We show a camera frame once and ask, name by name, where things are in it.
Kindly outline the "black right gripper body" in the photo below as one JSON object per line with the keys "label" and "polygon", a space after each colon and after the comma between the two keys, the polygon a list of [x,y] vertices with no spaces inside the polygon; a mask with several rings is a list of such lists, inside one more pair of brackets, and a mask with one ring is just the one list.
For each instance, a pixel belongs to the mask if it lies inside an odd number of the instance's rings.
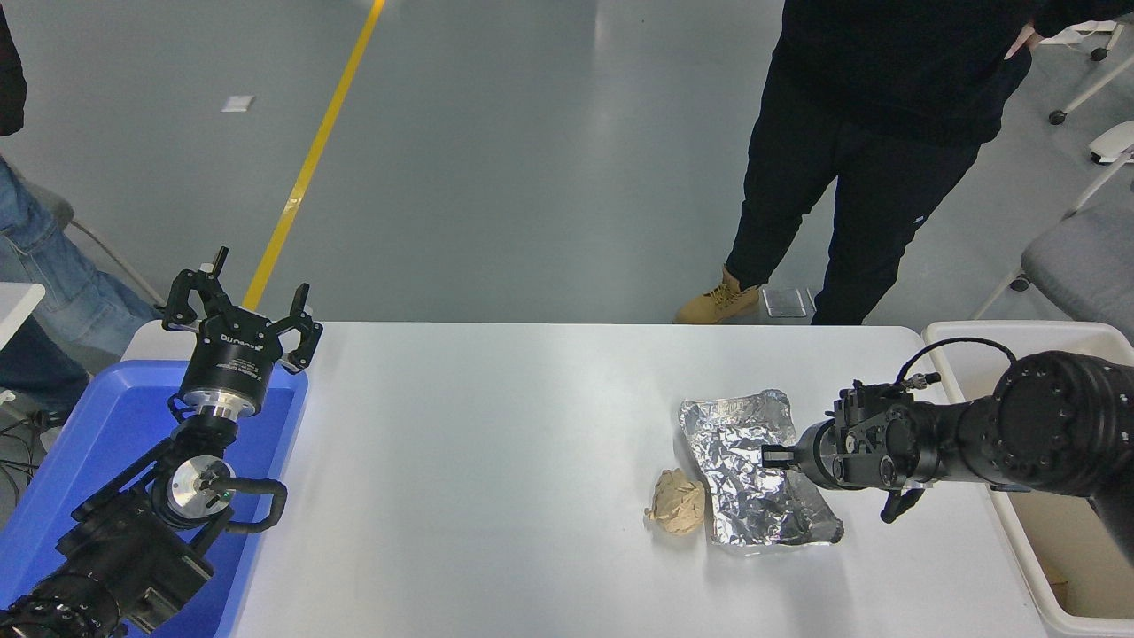
{"label": "black right gripper body", "polygon": [[798,471],[818,487],[829,487],[829,473],[820,449],[827,432],[829,422],[811,425],[794,445],[794,459]]}

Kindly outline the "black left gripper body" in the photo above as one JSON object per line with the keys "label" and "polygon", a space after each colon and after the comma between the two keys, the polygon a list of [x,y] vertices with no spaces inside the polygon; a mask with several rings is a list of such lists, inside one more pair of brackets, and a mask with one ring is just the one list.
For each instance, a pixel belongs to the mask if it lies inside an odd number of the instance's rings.
{"label": "black left gripper body", "polygon": [[223,315],[198,324],[196,344],[181,381],[181,403],[204,411],[220,405],[227,411],[259,411],[266,399],[279,335],[263,315],[238,312],[231,326]]}

